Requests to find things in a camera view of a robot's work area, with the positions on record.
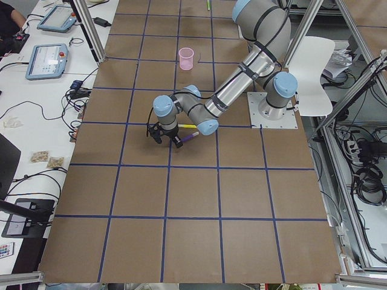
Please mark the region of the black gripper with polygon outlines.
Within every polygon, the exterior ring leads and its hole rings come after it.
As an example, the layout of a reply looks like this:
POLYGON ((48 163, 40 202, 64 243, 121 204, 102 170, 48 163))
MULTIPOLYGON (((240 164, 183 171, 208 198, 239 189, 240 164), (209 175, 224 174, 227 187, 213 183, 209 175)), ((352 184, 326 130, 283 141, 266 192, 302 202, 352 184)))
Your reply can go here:
POLYGON ((175 144, 176 148, 183 146, 182 139, 178 136, 179 128, 177 124, 164 125, 159 123, 161 136, 169 137, 172 142, 175 144))

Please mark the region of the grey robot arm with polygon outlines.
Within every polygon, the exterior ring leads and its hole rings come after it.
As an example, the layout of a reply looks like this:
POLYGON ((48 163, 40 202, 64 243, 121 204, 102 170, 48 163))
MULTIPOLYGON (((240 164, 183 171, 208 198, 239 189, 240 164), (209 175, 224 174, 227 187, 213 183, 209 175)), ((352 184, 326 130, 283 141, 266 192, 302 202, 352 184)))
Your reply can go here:
POLYGON ((288 15, 288 8, 281 8, 273 1, 237 1, 232 19, 240 27, 243 38, 252 45, 249 55, 204 103, 194 85, 157 96, 152 111, 158 121, 147 125, 146 134, 158 144, 167 136, 181 147, 177 115, 185 112, 202 135, 210 135, 218 128, 218 118, 253 82, 267 92, 259 105, 259 113, 269 120, 280 119, 298 89, 295 76, 275 66, 290 43, 288 15))

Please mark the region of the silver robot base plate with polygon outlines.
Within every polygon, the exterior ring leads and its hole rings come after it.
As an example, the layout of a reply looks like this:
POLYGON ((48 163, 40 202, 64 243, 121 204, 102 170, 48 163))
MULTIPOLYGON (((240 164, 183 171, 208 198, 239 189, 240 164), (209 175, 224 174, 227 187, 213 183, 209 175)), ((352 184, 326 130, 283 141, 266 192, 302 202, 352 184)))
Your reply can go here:
POLYGON ((248 92, 250 123, 253 129, 298 129, 293 105, 288 99, 285 108, 272 108, 267 103, 266 92, 248 92))

